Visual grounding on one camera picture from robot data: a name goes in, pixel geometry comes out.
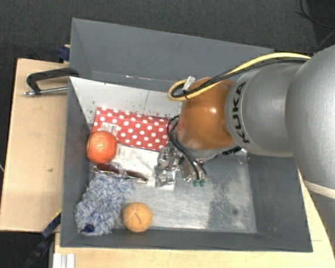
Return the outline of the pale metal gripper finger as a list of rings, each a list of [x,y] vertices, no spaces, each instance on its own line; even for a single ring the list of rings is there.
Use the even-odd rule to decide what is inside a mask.
[[[174,171],[178,165],[178,155],[175,149],[164,147],[159,152],[156,169],[165,169]]]
[[[155,187],[158,189],[175,189],[175,172],[158,170],[155,172]]]

